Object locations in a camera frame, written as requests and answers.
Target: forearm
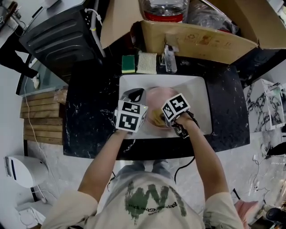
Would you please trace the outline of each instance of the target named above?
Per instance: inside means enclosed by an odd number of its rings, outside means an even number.
[[[208,199],[216,193],[228,192],[222,164],[201,130],[191,120],[187,122],[186,129],[193,146],[198,172],[204,185],[205,198]]]
[[[86,170],[78,191],[91,195],[99,202],[110,180],[116,157],[125,135],[125,131],[116,131],[108,139]]]

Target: bottle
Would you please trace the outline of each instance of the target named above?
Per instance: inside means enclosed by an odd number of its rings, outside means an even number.
[[[141,0],[144,16],[150,21],[185,22],[189,0]]]

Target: sleeve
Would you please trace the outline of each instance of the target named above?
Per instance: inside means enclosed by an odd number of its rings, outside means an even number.
[[[206,228],[244,229],[228,192],[217,193],[206,201],[203,220]]]
[[[97,210],[97,201],[79,191],[66,191],[51,208],[41,229],[66,229],[85,221]]]

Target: open cardboard box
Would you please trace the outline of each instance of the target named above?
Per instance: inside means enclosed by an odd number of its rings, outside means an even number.
[[[209,0],[241,29],[242,37],[197,25],[146,21],[138,0],[110,0],[101,44],[108,47],[141,21],[147,52],[161,54],[166,34],[175,35],[178,56],[231,64],[254,48],[286,49],[286,29],[267,0]]]

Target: beige t-shirt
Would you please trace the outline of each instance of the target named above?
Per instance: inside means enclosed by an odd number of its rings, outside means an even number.
[[[229,193],[210,197],[202,219],[169,183],[158,174],[135,173],[116,185],[97,215],[93,197],[66,191],[42,229],[243,229]]]

